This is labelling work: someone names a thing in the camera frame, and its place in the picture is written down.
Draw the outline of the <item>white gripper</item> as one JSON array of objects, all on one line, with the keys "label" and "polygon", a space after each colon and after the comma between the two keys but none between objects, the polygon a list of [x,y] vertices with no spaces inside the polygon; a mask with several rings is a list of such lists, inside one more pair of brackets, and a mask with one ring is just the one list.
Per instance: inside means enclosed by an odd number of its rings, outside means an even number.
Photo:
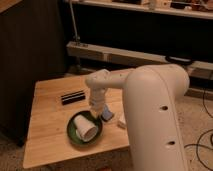
[{"label": "white gripper", "polygon": [[91,106],[91,114],[95,119],[97,119],[103,113],[106,92],[106,89],[90,90],[89,104]]}]

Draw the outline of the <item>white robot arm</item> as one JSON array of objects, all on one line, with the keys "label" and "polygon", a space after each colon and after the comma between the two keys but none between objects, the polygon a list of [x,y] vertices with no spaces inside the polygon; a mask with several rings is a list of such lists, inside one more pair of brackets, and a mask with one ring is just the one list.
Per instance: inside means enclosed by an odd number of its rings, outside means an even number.
[{"label": "white robot arm", "polygon": [[179,65],[146,65],[125,72],[105,69],[86,77],[89,103],[99,114],[109,88],[122,91],[134,171],[188,171],[175,100],[189,88]]}]

